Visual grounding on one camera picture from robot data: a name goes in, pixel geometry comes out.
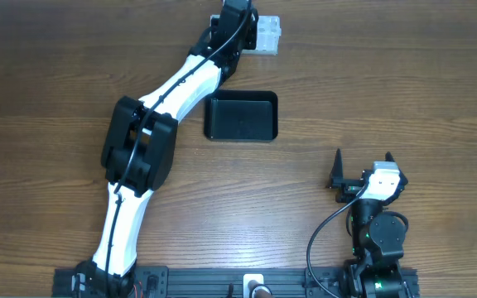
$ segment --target wood grain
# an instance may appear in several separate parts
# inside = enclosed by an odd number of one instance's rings
[[[270,144],[209,142],[181,124],[147,208],[138,262],[304,267],[335,149],[347,176],[391,151],[410,184],[402,264],[423,296],[477,296],[477,1],[256,0],[282,19],[279,55],[244,56],[226,89],[273,90]],[[0,296],[48,296],[54,268],[94,253],[99,155],[115,102],[174,74],[219,2],[0,0]],[[313,262],[340,265],[336,219]]]

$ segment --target brown table surface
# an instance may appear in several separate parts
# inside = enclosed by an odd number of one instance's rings
[[[424,296],[477,296],[477,0],[257,0],[278,15],[278,56],[244,55],[224,89],[273,90],[272,143],[209,142],[203,108],[181,123],[152,197],[139,264],[306,265],[325,189],[391,151],[410,184],[390,207],[411,223],[402,265]],[[53,271],[98,246],[99,156],[113,106],[184,63],[216,0],[0,0],[0,296],[48,296]],[[344,216],[315,266],[351,258]]]

